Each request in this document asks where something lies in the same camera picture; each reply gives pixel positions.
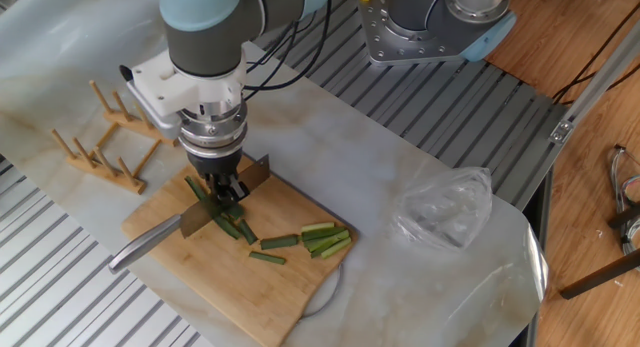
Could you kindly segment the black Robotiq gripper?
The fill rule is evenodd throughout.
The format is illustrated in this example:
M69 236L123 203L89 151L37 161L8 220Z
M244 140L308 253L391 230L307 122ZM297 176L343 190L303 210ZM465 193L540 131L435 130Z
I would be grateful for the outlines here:
M199 175L206 176L207 186L211 190L211 200L220 208L228 207L230 198L232 201L241 201L249 195L249 189L236 174L242 150L216 158L200 157L188 152L187 158Z

